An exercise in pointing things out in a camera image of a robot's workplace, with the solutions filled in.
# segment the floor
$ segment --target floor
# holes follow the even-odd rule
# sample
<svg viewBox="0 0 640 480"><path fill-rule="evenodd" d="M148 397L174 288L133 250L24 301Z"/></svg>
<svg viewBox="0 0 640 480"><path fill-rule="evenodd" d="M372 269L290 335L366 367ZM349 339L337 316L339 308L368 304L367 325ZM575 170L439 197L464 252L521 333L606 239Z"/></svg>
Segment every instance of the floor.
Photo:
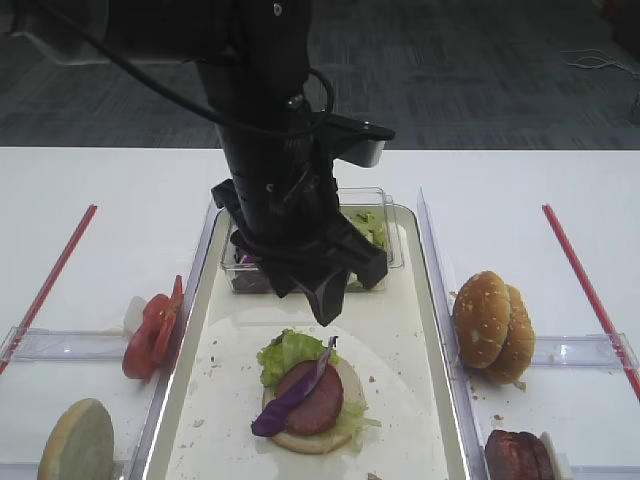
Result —
<svg viewBox="0 0 640 480"><path fill-rule="evenodd" d="M396 149L640 149L640 82L581 70L599 48L640 71L589 0L316 0L312 63L337 111L395 129ZM145 69L203 101L191 66ZM309 97L318 101L314 85ZM0 145L217 146L204 120L112 65L57 67L0 40Z"/></svg>

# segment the plastic container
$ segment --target plastic container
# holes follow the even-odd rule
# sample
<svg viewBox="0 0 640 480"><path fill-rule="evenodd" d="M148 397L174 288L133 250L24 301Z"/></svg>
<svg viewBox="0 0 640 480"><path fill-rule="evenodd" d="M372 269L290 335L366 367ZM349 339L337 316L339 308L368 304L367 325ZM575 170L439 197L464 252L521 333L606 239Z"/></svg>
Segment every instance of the plastic container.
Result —
<svg viewBox="0 0 640 480"><path fill-rule="evenodd" d="M404 264L398 226L393 209L393 198L376 187L345 188L338 190L340 208L350 218L360 213L372 213L380 218L385 228L385 251L389 268L399 268ZM220 262L231 290L235 293L270 293L269 281L252 262L243 262L243 254L230 241L231 234L237 230L232 222L229 226L225 248ZM387 279L384 278L373 290L383 290ZM352 274L347 285L347 292L366 292L355 275Z"/></svg>

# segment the white table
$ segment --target white table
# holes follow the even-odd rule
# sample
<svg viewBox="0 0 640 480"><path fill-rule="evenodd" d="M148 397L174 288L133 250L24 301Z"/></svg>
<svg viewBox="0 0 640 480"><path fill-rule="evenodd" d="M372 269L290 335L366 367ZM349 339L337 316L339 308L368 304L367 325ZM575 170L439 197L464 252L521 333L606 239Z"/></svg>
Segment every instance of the white table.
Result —
<svg viewBox="0 0 640 480"><path fill-rule="evenodd" d="M388 151L373 169L336 162L334 172L340 186L381 186L414 210L422 187L450 284L492 269L520 288L538 334L601 333L540 208L550 203L617 329L640 351L639 160ZM168 291L189 272L209 189L228 176L222 152L209 150L0 148L0 172L0 336L19 324L90 203L98 212L34 326L106 329L133 295Z"/></svg>

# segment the white tray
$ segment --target white tray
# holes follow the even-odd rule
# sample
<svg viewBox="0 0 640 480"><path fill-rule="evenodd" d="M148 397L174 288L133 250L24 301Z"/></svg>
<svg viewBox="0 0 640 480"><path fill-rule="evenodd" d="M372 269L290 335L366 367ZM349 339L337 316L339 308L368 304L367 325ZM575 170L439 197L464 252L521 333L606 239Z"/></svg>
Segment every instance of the white tray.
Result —
<svg viewBox="0 0 640 480"><path fill-rule="evenodd" d="M327 328L302 296L231 292L219 262L229 217L218 215L146 478L467 477L416 218L394 208L404 268L390 270L385 291L347 294ZM364 433L360 453L299 455L251 434L262 397L256 354L285 327L323 341L339 336L338 353L360 375L368 415L383 425Z"/></svg>

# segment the red cabbage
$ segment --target red cabbage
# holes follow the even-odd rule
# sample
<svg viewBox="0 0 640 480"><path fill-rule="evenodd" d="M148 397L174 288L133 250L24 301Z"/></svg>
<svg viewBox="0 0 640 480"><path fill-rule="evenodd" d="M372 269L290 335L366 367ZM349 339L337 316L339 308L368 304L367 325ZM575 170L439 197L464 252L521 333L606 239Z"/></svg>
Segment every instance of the red cabbage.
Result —
<svg viewBox="0 0 640 480"><path fill-rule="evenodd" d="M289 412L304 402L304 399L322 378L327 363L329 363L331 350L336 344L336 338L338 337L329 339L329 345L322 357L316 362L315 368L310 368L289 390L267 403L262 413L251 424L251 431L254 435L273 437L285 429Z"/></svg>

